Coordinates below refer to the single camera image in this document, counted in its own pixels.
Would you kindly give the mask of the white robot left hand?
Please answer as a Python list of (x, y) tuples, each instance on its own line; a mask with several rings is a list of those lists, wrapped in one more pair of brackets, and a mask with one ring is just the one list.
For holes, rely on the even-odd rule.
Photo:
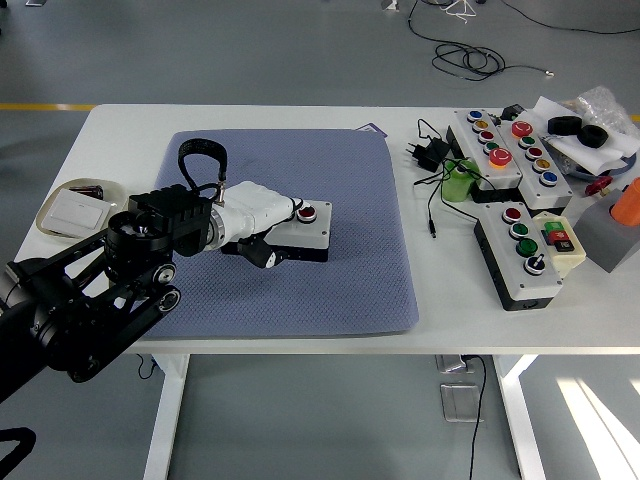
[(272, 268), (287, 254), (274, 251), (265, 241), (270, 230), (289, 221), (303, 200), (284, 196), (265, 186), (244, 181), (230, 187), (224, 204), (212, 206), (206, 247), (217, 250), (231, 243), (254, 266)]

